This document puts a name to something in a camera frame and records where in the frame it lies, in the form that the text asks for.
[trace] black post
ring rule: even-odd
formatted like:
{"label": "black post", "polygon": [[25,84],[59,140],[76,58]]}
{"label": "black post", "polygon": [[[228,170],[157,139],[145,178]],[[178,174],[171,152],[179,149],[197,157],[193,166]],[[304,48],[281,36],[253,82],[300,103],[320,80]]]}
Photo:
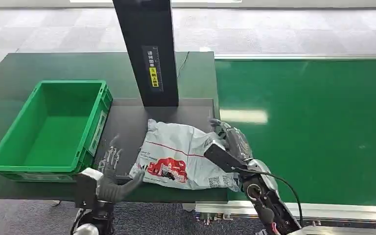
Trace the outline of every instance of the black post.
{"label": "black post", "polygon": [[144,106],[178,106],[170,0],[113,0]]}

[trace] black cable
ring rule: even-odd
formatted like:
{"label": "black cable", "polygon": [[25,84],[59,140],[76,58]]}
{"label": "black cable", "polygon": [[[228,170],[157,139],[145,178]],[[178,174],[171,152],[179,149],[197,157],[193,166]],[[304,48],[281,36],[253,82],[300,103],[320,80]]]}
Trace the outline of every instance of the black cable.
{"label": "black cable", "polygon": [[184,67],[185,63],[187,62],[188,55],[189,55],[189,51],[188,51],[187,54],[185,55],[185,58],[184,58],[184,60],[182,61],[181,66],[180,66],[179,69],[178,69],[178,73],[177,73],[177,75],[176,75],[176,79],[179,78],[179,75],[181,74],[181,69]]}
{"label": "black cable", "polygon": [[72,228],[70,230],[70,235],[73,235],[75,226],[77,225],[78,221],[80,221],[81,217],[83,217],[84,212],[86,211],[85,209],[80,209],[80,210],[81,210],[80,214],[78,215],[78,217],[76,218],[76,220],[72,224]]}
{"label": "black cable", "polygon": [[299,200],[299,197],[298,197],[298,194],[296,193],[296,191],[293,189],[293,187],[285,179],[283,179],[283,178],[281,178],[279,176],[276,176],[274,174],[267,173],[267,172],[261,172],[261,171],[256,171],[256,170],[248,170],[248,169],[241,169],[239,167],[236,167],[236,168],[239,169],[239,170],[245,171],[245,172],[249,172],[249,173],[256,173],[256,174],[260,174],[260,175],[268,175],[268,176],[274,177],[274,178],[282,181],[283,183],[285,183],[290,188],[290,190],[292,190],[293,194],[295,195],[296,202],[298,203],[298,208],[299,208],[299,223],[300,223],[300,225],[301,225],[302,228],[304,227],[304,222],[303,222],[304,220],[303,220],[303,216],[302,216],[301,201]]}

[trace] plastic bag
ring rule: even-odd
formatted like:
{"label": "plastic bag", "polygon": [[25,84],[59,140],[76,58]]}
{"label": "plastic bag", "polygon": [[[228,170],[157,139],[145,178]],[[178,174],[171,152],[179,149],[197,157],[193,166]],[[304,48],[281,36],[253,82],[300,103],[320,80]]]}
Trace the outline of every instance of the plastic bag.
{"label": "plastic bag", "polygon": [[204,157],[211,143],[224,149],[214,132],[149,119],[146,137],[129,176],[133,178],[140,169],[146,169],[144,182],[171,188],[239,191],[237,173],[226,173]]}

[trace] barcode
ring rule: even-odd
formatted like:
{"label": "barcode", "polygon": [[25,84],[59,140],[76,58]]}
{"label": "barcode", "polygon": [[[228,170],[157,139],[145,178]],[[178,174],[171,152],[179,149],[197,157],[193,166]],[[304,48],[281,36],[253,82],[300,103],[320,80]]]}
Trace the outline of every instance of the barcode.
{"label": "barcode", "polygon": [[223,182],[224,182],[224,186],[227,187],[227,188],[231,188],[232,185],[231,185],[231,180],[230,178],[227,176],[227,175],[223,175]]}
{"label": "barcode", "polygon": [[218,176],[208,178],[208,183],[210,184],[210,188],[219,188],[220,187],[220,178]]}

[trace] robotic arm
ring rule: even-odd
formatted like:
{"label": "robotic arm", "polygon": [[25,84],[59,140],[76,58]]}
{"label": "robotic arm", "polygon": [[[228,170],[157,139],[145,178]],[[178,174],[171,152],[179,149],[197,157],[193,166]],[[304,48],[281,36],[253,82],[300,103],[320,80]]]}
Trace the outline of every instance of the robotic arm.
{"label": "robotic arm", "polygon": [[[239,173],[240,188],[253,203],[266,228],[263,235],[305,235],[302,209],[293,188],[285,180],[272,175],[266,164],[253,158],[247,139],[240,130],[217,119],[211,119],[210,123],[224,140],[226,150],[211,141],[207,143],[204,156],[225,172]],[[127,184],[116,184],[115,168],[121,150],[115,147],[114,141],[110,143],[98,170],[87,168],[77,176],[75,205],[80,211],[71,230],[72,235],[113,234],[114,203],[120,202],[143,181],[144,171],[141,171]],[[295,194],[300,224],[281,201],[275,178],[284,181]]]}
{"label": "robotic arm", "polygon": [[[282,178],[273,176],[262,161],[254,159],[244,134],[235,127],[217,119],[210,120],[216,133],[225,141],[226,150],[210,143],[204,156],[225,172],[237,172],[240,188],[253,203],[265,232],[270,235],[304,234],[302,209],[296,192]],[[295,194],[300,212],[299,224],[281,201],[275,178],[284,181]]]}

